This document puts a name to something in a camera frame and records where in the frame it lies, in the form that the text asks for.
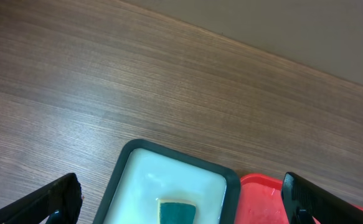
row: teal sponge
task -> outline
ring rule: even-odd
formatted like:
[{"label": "teal sponge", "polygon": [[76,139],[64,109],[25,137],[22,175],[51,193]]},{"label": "teal sponge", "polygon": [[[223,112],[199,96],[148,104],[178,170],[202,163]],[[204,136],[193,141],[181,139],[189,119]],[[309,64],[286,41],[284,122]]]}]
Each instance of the teal sponge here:
[{"label": "teal sponge", "polygon": [[193,224],[195,213],[189,202],[159,200],[159,224]]}]

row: red plastic container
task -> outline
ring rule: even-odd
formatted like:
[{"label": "red plastic container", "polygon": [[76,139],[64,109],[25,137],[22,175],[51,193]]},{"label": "red plastic container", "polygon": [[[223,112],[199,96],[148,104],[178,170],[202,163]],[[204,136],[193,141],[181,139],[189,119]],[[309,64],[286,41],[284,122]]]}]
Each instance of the red plastic container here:
[{"label": "red plastic container", "polygon": [[288,224],[281,188],[282,181],[262,174],[242,177],[235,224]]}]

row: gray wall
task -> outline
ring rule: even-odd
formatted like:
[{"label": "gray wall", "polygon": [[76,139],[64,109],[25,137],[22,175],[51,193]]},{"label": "gray wall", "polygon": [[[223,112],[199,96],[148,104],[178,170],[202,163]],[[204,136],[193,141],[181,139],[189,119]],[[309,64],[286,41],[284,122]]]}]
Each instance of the gray wall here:
[{"label": "gray wall", "polygon": [[125,0],[363,84],[363,0]]}]

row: brown table top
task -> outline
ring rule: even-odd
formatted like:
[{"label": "brown table top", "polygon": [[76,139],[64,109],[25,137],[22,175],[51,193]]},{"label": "brown table top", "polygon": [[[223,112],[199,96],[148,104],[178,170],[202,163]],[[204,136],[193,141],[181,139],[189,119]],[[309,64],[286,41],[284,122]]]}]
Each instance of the brown table top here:
[{"label": "brown table top", "polygon": [[363,86],[115,0],[0,1],[0,208],[75,172],[91,223],[135,138],[363,206]]}]

